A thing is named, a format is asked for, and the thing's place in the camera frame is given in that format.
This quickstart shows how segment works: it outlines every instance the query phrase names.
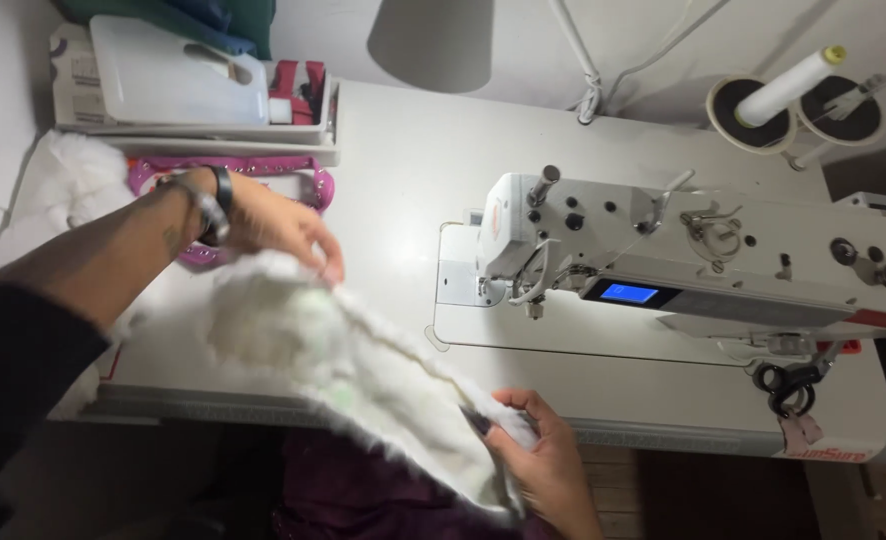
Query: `lamp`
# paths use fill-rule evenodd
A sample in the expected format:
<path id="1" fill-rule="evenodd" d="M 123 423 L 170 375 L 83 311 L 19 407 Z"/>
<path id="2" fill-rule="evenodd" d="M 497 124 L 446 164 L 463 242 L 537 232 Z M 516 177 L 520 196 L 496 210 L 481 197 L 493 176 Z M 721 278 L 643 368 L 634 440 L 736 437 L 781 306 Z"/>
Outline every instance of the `lamp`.
<path id="1" fill-rule="evenodd" d="M 494 0 L 383 0 L 366 42 L 387 73 L 434 92 L 490 80 Z"/>

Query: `dark purple cloth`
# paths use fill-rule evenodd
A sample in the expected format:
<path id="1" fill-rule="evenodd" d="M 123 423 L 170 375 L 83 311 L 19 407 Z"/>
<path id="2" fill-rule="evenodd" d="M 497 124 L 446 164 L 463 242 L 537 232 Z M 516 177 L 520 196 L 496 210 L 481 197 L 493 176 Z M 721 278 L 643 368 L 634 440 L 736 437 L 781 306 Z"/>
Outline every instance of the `dark purple cloth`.
<path id="1" fill-rule="evenodd" d="M 499 526 L 407 464 L 345 436 L 292 429 L 282 454 L 282 501 L 273 513 L 281 540 L 550 538 L 535 516 L 518 528 Z"/>

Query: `industrial sewing machine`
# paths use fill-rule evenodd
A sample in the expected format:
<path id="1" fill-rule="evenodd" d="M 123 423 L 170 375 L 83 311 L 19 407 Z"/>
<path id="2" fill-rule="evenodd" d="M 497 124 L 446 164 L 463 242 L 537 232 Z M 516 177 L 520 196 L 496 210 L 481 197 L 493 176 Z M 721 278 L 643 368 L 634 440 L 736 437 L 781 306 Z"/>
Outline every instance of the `industrial sewing machine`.
<path id="1" fill-rule="evenodd" d="M 503 175 L 441 229 L 435 337 L 734 366 L 886 337 L 886 208 L 681 190 L 690 178 Z"/>

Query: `black sleeve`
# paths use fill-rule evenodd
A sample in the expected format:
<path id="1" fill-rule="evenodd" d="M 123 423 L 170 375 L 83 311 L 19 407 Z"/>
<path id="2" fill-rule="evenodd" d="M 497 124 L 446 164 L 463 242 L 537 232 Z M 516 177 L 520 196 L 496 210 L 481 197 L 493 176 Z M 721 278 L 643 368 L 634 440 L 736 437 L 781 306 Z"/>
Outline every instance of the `black sleeve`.
<path id="1" fill-rule="evenodd" d="M 0 283 L 0 470 L 109 343 L 79 315 Z"/>

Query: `white plastic jug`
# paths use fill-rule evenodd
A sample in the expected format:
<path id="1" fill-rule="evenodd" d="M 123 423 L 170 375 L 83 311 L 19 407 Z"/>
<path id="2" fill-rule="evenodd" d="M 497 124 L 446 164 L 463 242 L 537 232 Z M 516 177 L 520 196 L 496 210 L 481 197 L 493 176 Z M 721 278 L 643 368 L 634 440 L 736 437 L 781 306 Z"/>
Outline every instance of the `white plastic jug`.
<path id="1" fill-rule="evenodd" d="M 89 22 L 106 111 L 139 124 L 268 124 L 266 71 L 140 19 Z"/>

